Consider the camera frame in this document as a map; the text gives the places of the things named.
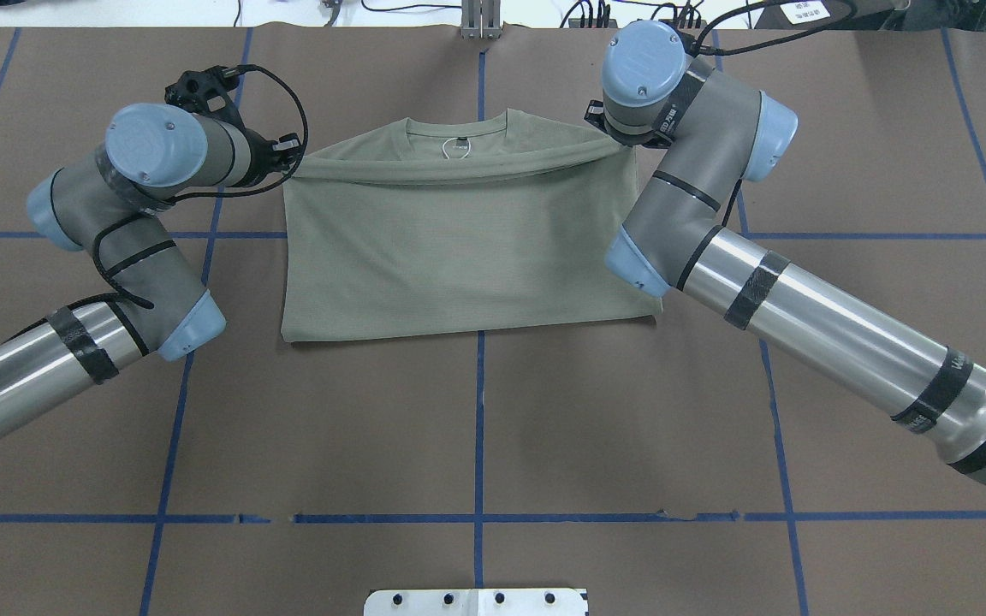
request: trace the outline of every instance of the green t-shirt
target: green t-shirt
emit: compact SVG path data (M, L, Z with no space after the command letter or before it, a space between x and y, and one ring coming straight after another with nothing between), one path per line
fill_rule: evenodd
M395 121L330 145L284 184L282 335L363 340L656 315L660 300L603 264L637 195L633 149L519 110L462 125Z

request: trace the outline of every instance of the white metal plate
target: white metal plate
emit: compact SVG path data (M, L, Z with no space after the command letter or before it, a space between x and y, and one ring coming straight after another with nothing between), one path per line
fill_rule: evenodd
M396 589L371 593L364 616L587 616L587 596L585 589Z

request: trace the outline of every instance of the white label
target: white label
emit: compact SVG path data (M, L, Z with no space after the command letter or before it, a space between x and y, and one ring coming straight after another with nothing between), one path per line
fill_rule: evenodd
M805 3L790 3L782 4L782 13L786 15L786 19L790 20L790 23L806 23L814 22L816 20L822 20L824 17L832 16L827 9L824 8L824 3L819 0L807 0Z

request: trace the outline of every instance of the cable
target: cable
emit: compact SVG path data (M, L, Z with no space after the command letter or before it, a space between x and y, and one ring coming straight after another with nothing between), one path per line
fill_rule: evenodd
M663 3L657 4L656 9L653 9L653 15L649 15L649 19L655 20L657 13L660 13L665 9L665 7L672 8L672 22L675 23L680 20L680 7L676 7L673 3Z
M744 182L744 178L740 178L736 181L736 186L733 187L733 194L728 195L728 205L725 206L725 215L721 217L721 226L728 226L728 216L733 213L733 204L736 203L736 195L740 192L740 183Z
M299 147L298 155L294 158L294 163L291 163L291 167L284 172L284 175L281 176L281 179L269 184L267 187L253 188L252 191L242 192L185 192L183 195L177 195L174 198L170 198L170 203L177 203L180 202L180 200L187 198L247 198L247 196L259 195L263 192L273 190L273 188L279 187L282 183L287 182L291 178L291 175L294 175L294 172L296 172L299 168L299 164L302 163L302 156L306 153L306 143L308 143L308 140L310 139L310 125L306 122L306 112L302 109L302 102L299 102L298 95L294 93L294 90L291 90L291 87L287 85L284 80L276 77L276 75L273 74L273 71L270 71L269 69L258 65L239 65L235 68L239 69L242 74L260 73L265 75L265 77L275 81L291 97L291 101L294 102L294 108L299 112L299 121L302 121L302 145Z
M332 27L333 24L337 23L337 17L341 16L341 3L333 4L330 8L330 20L325 22L323 27Z
M702 50L702 42L704 42L705 38L707 38L707 35L710 34L710 31L712 31L713 28L717 27L717 25L719 25L720 23L723 23L723 21L729 19L729 17L735 17L737 15L744 15L745 13L751 13L756 9L766 9L767 7L781 7L782 4L801 3L801 1L803 0L760 0L759 3L745 4L744 7L739 7L733 9L732 11L728 11L727 13L722 13L722 15L717 16L715 20L711 21L710 23L705 25L704 28L702 28L702 31L699 32L698 38L695 39L695 44L692 45L692 48L690 48L688 54L692 56L699 56L699 55L735 56L737 54L744 54L744 52L747 51L762 50L763 48L766 47L772 47L775 45L781 45L783 43L789 43L791 42L791 40L804 39L806 38L806 36L817 34L817 32L824 32L825 30L827 30L827 28L841 24L842 22L849 20L850 17L853 17L856 13L858 13L858 5L854 4L853 0L834 0L837 3L845 4L846 7L850 9L848 12L846 12L846 15L842 16L838 20L833 20L818 25L818 27L809 28L809 30L798 32L798 34L792 34L790 36L782 36L782 38L775 38L775 39L767 40L767 42L764 43L756 43L755 45L748 45L746 47L739 47L736 48L736 50L713 50L713 48L710 48L709 50Z
M390 13L394 11L404 11L407 9L458 9L462 11L461 4L407 4L404 7L392 7L390 9L373 9L368 7L364 0L359 0L361 7L372 13Z
M591 11L591 0L576 0L576 3L573 3L572 7L568 8L568 11L565 11L565 15L562 16L562 22L558 24L558 27L565 27L565 24L568 23L568 16L572 14L573 9L578 7L580 7L580 27L584 27L584 5L586 4L588 4L588 10Z

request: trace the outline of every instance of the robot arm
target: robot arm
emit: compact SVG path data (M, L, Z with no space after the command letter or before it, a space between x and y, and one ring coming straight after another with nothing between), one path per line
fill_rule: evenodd
M271 172L287 171L281 182L294 172L306 124L302 143L247 129L228 97L247 70L264 71L188 71L167 87L168 104L120 110L92 156L28 196L40 234L59 248L86 250L116 293L60 308L0 346L0 438L152 351L183 358L223 332L227 321L199 271L156 215L200 196L176 196L188 187L253 187Z
M668 147L607 254L623 280L674 287L935 442L986 484L986 368L715 224L740 179L762 180L797 116L690 59L678 36L635 22L611 40L603 102L587 120L627 145Z

